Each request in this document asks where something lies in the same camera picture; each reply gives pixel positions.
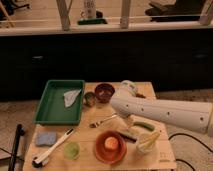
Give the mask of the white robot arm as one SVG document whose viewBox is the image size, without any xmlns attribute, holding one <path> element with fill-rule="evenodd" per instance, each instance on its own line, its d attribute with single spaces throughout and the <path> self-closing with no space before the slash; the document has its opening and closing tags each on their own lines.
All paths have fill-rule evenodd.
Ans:
<svg viewBox="0 0 213 171">
<path fill-rule="evenodd" d="M 213 137 L 213 103 L 148 99 L 137 93 L 136 84 L 124 80 L 110 105 L 121 117 L 136 115 Z"/>
</svg>

